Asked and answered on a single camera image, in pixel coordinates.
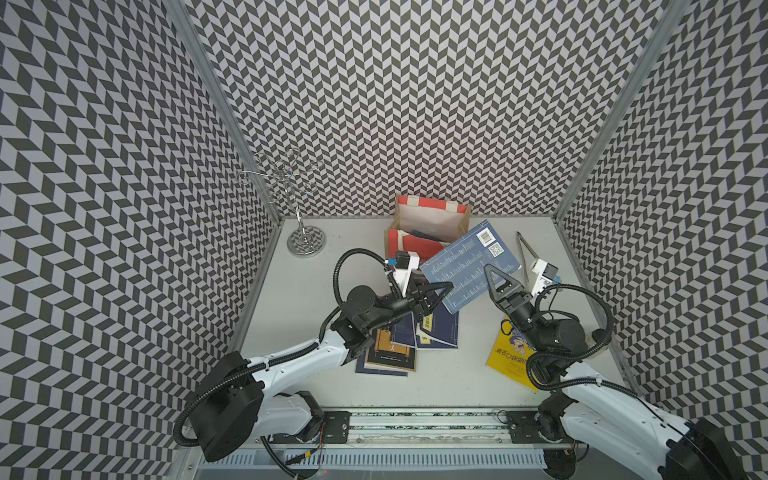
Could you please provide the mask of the blue book yellow title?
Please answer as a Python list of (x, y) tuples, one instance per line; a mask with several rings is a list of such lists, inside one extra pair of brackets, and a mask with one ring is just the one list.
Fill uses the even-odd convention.
[(458, 347), (459, 315), (451, 313), (442, 303), (415, 324), (417, 349), (442, 350)]

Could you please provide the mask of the blue book barcode back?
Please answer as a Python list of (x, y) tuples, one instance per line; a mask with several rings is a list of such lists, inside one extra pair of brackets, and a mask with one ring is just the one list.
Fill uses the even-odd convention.
[(421, 272), (430, 283), (453, 284), (442, 303), (450, 313), (456, 314), (487, 293), (489, 285), (484, 268), (488, 264), (509, 275), (521, 268), (493, 225), (483, 220), (424, 262)]

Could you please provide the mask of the red burlap Christmas bag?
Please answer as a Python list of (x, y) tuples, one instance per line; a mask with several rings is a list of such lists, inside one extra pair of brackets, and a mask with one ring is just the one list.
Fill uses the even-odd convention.
[(469, 231), (472, 209), (456, 201), (414, 195), (395, 198), (394, 220), (384, 233), (384, 253), (419, 256), (423, 264)]

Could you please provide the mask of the navy book yellow label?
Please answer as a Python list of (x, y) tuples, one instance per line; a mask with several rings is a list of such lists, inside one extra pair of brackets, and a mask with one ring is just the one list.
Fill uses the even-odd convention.
[(391, 342), (408, 348), (416, 347), (415, 323), (409, 314), (390, 327)]

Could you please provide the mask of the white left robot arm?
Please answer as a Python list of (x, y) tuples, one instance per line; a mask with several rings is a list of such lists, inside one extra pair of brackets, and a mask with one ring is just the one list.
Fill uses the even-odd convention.
[(173, 424), (181, 447), (198, 447), (214, 462), (253, 436), (315, 440), (325, 413), (307, 391), (291, 389), (304, 379), (363, 356), (379, 328), (411, 315), (432, 313), (451, 292), (449, 282), (416, 284), (379, 296), (370, 287), (353, 288), (321, 325), (317, 338), (274, 354), (245, 359), (225, 355), (187, 397)]

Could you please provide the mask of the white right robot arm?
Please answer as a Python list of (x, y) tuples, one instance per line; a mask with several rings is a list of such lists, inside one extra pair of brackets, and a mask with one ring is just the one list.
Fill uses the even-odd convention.
[[(615, 317), (607, 302), (588, 289), (563, 283), (532, 296), (494, 265), (486, 265), (484, 273), (493, 304), (534, 350), (525, 364), (529, 381), (550, 394), (538, 407), (541, 437), (585, 443), (643, 479), (745, 478), (723, 428), (654, 406), (587, 363), (611, 342)], [(565, 288), (593, 299), (605, 314), (605, 328), (592, 345), (577, 316), (540, 307), (544, 296)]]

